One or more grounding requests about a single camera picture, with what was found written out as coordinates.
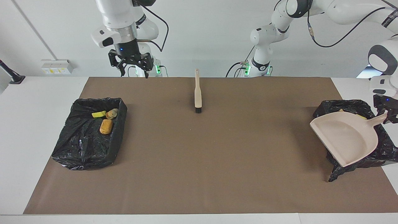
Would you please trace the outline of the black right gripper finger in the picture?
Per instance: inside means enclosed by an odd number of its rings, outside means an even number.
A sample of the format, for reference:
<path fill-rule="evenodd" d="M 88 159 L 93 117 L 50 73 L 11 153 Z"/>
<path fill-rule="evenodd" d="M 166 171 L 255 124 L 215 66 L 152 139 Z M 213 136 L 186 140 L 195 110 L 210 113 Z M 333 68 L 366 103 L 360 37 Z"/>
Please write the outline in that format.
<path fill-rule="evenodd" d="M 150 53 L 136 56 L 136 75 L 138 77 L 149 78 L 150 72 L 154 67 L 154 59 Z"/>
<path fill-rule="evenodd" d="M 109 57 L 110 65 L 113 68 L 117 68 L 121 73 L 121 77 L 123 77 L 125 75 L 125 66 L 124 66 L 125 60 L 121 59 L 120 61 L 118 61 L 117 56 L 118 56 L 118 54 L 115 50 L 109 50 L 108 57 Z"/>

